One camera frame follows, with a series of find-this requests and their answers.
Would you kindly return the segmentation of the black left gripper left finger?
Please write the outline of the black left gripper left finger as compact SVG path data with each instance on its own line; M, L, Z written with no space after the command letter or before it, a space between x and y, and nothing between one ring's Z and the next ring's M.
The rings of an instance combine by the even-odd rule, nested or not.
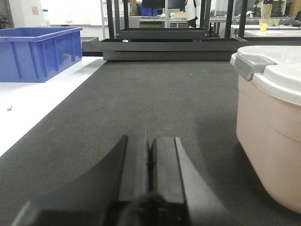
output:
M64 186L28 201L14 226L104 226L123 205L148 192L149 142L122 136L94 167Z

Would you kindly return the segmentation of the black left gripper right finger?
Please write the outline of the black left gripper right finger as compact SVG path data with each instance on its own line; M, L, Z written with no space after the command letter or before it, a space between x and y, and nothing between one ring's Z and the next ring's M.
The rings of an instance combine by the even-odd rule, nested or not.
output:
M232 217L187 156L180 138L158 137L149 154L150 190L165 202L160 220L177 226L230 226Z

